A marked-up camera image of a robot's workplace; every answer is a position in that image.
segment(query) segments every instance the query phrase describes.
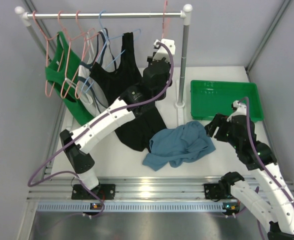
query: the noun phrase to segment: white table surface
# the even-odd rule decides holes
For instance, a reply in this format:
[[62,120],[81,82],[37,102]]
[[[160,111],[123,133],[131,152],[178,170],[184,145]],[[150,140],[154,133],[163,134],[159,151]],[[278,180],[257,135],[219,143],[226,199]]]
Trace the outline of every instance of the white table surface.
[[[156,102],[156,106],[167,126],[176,128],[177,101],[176,81],[179,79],[180,68],[175,67],[173,74],[173,84],[167,90],[164,100]],[[218,67],[187,67],[184,88],[184,122],[193,121],[191,116],[191,80],[227,81],[227,82],[248,82],[244,67],[242,66],[218,66]],[[200,121],[204,126],[210,121]],[[72,115],[66,110],[62,130],[66,127],[71,129],[79,128],[80,125],[73,120]],[[257,140],[268,144],[263,123],[255,124]],[[212,138],[216,150],[209,155],[193,162],[183,163],[177,168],[170,167],[169,164],[158,171],[154,171],[148,166],[142,165],[143,159],[148,153],[135,151],[122,144],[115,132],[112,132],[101,140],[90,152],[95,160],[95,172],[98,177],[206,177],[222,176],[227,172],[237,171],[241,175],[249,175],[245,165],[237,158],[235,150],[228,143],[218,142]],[[57,149],[62,147],[60,141]],[[53,163],[51,173],[60,171],[73,171],[73,168],[64,153],[59,154]],[[68,174],[56,176],[67,177]]]

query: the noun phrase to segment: blue cloth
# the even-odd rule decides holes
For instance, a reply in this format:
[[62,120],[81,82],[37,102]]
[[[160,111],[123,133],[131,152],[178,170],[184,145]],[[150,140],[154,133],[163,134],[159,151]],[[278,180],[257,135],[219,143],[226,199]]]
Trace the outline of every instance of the blue cloth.
[[177,168],[193,163],[216,148],[199,121],[191,121],[175,129],[163,129],[150,139],[150,153],[142,164],[158,171],[168,162]]

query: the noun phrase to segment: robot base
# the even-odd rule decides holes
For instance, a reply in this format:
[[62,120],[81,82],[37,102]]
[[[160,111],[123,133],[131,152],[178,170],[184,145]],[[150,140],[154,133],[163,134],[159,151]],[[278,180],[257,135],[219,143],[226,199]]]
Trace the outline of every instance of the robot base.
[[[92,192],[97,195],[101,200],[113,200],[115,198],[115,184],[100,184],[95,187]],[[82,185],[75,184],[72,188],[72,200],[96,200],[90,195]]]

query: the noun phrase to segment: clothes rack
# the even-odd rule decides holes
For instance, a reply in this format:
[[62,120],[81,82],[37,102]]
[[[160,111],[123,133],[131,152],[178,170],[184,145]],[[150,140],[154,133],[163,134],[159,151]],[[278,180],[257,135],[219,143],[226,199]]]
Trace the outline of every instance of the clothes rack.
[[[77,17],[79,19],[98,19],[99,16],[105,19],[123,19],[123,18],[181,18],[183,19],[183,34],[182,34],[182,50],[181,50],[181,64],[180,64],[180,77],[179,77],[179,89],[176,107],[178,108],[178,122],[181,123],[183,118],[182,108],[185,106],[183,101],[184,86],[185,86],[185,72],[186,72],[186,60],[187,60],[187,48],[188,48],[188,36],[189,26],[191,24],[193,7],[190,4],[186,4],[180,12],[128,12],[128,13],[79,13]],[[36,34],[30,20],[33,19],[33,14],[26,12],[21,6],[15,8],[15,13],[20,16],[28,32],[36,42],[40,51],[46,56],[46,49]],[[35,19],[57,19],[58,13],[35,13]],[[61,13],[60,19],[75,19],[76,13]]]

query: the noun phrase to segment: pink hanger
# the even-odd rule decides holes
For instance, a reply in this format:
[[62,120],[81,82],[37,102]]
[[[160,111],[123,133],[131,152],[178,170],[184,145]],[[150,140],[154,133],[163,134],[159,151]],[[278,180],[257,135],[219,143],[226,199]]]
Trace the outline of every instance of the pink hanger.
[[165,12],[166,12],[166,8],[167,8],[167,5],[168,5],[168,0],[165,0],[165,3],[163,5],[163,15],[162,15],[162,34],[161,34],[161,39],[163,39],[166,35],[167,35],[167,32],[168,32],[168,25],[171,21],[170,18],[166,18],[166,21],[165,21]]
[[[41,32],[41,34],[44,36],[44,38],[46,39],[46,67],[48,67],[48,59],[49,59],[49,56],[48,56],[48,49],[49,49],[49,41],[53,40],[54,38],[56,38],[58,36],[58,33],[52,37],[52,38],[48,38],[46,36],[46,34],[43,32],[43,30],[41,29],[41,27],[39,26],[38,22],[36,21],[35,19],[35,13],[36,11],[33,11],[32,12],[32,18],[34,20],[34,22],[36,23],[36,25],[38,26],[39,28],[39,31]],[[59,62],[59,66],[58,66],[58,70],[57,72],[59,72],[59,70],[61,69],[61,65],[62,65],[62,61],[63,61],[63,56],[64,56],[64,53],[62,53],[61,55],[61,59],[60,59],[60,62]],[[48,80],[46,79],[46,83],[45,83],[45,95],[50,98],[52,93],[53,93],[53,89],[54,89],[54,86],[55,86],[55,83],[53,82],[52,86],[51,86],[51,89],[50,89],[50,93],[48,94],[47,92],[47,87],[48,87]]]
[[[81,61],[83,62],[84,61],[84,58],[87,54],[87,52],[89,51],[89,48],[90,48],[90,45],[89,45],[89,40],[92,40],[94,39],[95,37],[98,36],[98,33],[96,32],[95,28],[91,28],[88,32],[84,32],[83,28],[81,27],[80,23],[79,23],[79,20],[78,20],[78,14],[80,13],[81,11],[77,11],[76,12],[76,23],[77,23],[77,26],[80,30],[80,33],[83,35],[83,40],[84,40],[84,45],[83,45],[83,50],[82,50],[82,57],[81,57]],[[86,35],[91,31],[93,30],[95,32],[95,34],[89,38],[86,38]],[[76,99],[79,99],[82,95],[82,92],[80,92],[79,95],[77,95],[77,92],[78,92],[78,87],[79,87],[79,81],[77,82],[76,84],[76,88],[75,88],[75,98]]]
[[[64,86],[65,86],[66,79],[67,79],[67,70],[68,70],[69,57],[70,57],[70,54],[71,54],[72,41],[74,41],[74,40],[76,40],[76,39],[78,39],[78,38],[80,38],[80,37],[84,37],[84,36],[86,36],[86,33],[82,32],[80,35],[78,35],[78,36],[76,36],[76,37],[74,37],[74,38],[71,38],[71,37],[69,36],[69,34],[68,34],[67,29],[66,29],[66,28],[63,26],[63,24],[61,23],[60,15],[61,15],[62,12],[63,12],[63,11],[59,11],[57,19],[58,19],[58,23],[59,23],[59,25],[61,26],[62,31],[65,33],[65,35],[66,35],[66,37],[67,37],[67,39],[68,39],[68,41],[69,41],[69,48],[68,48],[67,61],[66,61],[66,68],[65,68],[65,80],[63,81],[62,86],[61,86],[61,90],[60,90],[60,97],[61,97],[62,99],[65,99],[66,96],[67,96],[67,94],[68,94],[68,92],[69,92],[69,90],[70,90],[70,88],[71,88],[71,86],[72,86],[72,83],[74,82],[74,80],[75,80],[75,78],[76,78],[76,76],[77,76],[77,74],[78,74],[78,70],[79,70],[79,66],[78,66],[78,68],[77,68],[77,70],[76,70],[76,72],[75,72],[75,74],[74,74],[74,76],[73,76],[71,82],[69,83],[69,87],[67,88],[65,95],[63,95],[63,90],[64,90]],[[89,40],[89,39],[92,39],[92,38],[94,38],[94,37],[96,37],[96,36],[97,36],[97,35],[94,35],[94,36],[91,37],[91,38],[86,38],[86,37],[84,37],[84,39]],[[85,56],[85,48],[86,48],[86,41],[84,41],[84,48],[83,48],[83,53],[82,53],[82,59],[83,59],[83,57]]]

